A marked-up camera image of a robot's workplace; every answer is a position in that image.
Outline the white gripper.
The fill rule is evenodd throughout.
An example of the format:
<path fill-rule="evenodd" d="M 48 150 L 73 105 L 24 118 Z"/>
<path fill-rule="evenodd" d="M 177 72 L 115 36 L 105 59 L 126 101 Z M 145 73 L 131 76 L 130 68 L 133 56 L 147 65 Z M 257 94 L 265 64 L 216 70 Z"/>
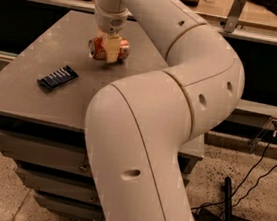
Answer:
<path fill-rule="evenodd" d="M 128 14 L 127 9 L 122 12 L 108 12 L 99 5 L 95 5 L 94 15 L 95 21 L 98 28 L 102 30 L 103 33 L 108 33 L 104 38 L 104 48 L 106 61 L 108 63 L 116 62 L 118 59 L 118 54 L 120 52 L 121 36 L 117 34 L 120 32 L 127 20 Z"/>

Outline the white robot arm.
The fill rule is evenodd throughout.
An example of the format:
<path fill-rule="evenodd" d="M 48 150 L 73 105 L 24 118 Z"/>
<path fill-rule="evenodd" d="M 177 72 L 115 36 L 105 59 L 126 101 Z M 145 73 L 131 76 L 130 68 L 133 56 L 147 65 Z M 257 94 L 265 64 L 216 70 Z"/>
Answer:
<path fill-rule="evenodd" d="M 194 221 L 177 154 L 223 122 L 244 89 L 239 56 L 179 0 L 97 0 L 114 34 L 132 14 L 167 67 L 105 86 L 85 115 L 88 160 L 106 221 Z"/>

